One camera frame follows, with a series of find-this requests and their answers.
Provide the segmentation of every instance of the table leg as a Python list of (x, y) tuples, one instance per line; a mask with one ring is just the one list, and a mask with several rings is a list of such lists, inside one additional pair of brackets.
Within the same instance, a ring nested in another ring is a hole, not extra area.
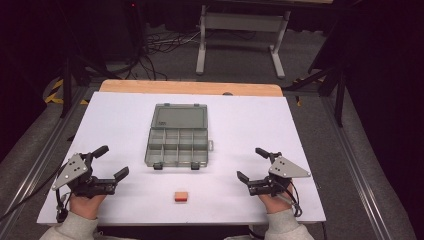
[(278, 78), (284, 78), (284, 70), (281, 65), (280, 56), (278, 55), (278, 51), (280, 50), (281, 42), (283, 40), (284, 33), (286, 32), (287, 23), (289, 22), (290, 11), (286, 11), (284, 13), (284, 17), (281, 19), (280, 27), (278, 29), (278, 37), (275, 45), (269, 46), (269, 50), (271, 52), (272, 61), (274, 62), (275, 71), (277, 72)]

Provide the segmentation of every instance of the hand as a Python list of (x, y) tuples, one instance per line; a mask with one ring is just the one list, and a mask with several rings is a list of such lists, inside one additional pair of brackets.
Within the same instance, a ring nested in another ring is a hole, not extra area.
[[(293, 192), (293, 186), (291, 184), (289, 185), (288, 190), (290, 193)], [(286, 192), (281, 195), (287, 199), (290, 199), (290, 196)], [(279, 198), (278, 196), (271, 197), (271, 195), (265, 194), (259, 195), (259, 199), (261, 199), (261, 201), (265, 204), (265, 208), (268, 214), (282, 212), (292, 208), (291, 204)]]
[(72, 194), (70, 199), (70, 210), (76, 215), (94, 220), (97, 218), (97, 212), (100, 204), (106, 198), (106, 195), (97, 195), (93, 198), (77, 197)]

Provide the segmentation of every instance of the white metal frame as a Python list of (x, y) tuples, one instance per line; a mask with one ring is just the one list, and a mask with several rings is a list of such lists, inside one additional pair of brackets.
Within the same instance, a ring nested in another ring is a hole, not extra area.
[(205, 69), (206, 57), (206, 29), (227, 29), (245, 30), (278, 33), (274, 45), (269, 46), (275, 71), (278, 78), (284, 78), (284, 70), (281, 65), (280, 50), (281, 42), (289, 21), (290, 11), (286, 11), (284, 16), (258, 16), (244, 14), (207, 13), (206, 6), (202, 6), (200, 17), (200, 46), (197, 56), (196, 74), (202, 75)]

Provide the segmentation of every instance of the small orange block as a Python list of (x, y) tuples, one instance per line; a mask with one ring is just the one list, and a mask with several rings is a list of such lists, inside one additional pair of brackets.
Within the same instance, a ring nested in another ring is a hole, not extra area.
[(188, 192), (175, 192), (176, 202), (187, 202)]

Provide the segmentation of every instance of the sleeve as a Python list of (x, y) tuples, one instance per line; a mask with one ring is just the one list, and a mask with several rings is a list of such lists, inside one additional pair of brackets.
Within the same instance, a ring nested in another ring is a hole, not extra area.
[(98, 220), (88, 220), (72, 212), (60, 226), (49, 228), (40, 240), (91, 240)]
[(313, 240), (308, 229), (297, 222), (291, 209), (268, 214), (269, 228), (266, 240)]

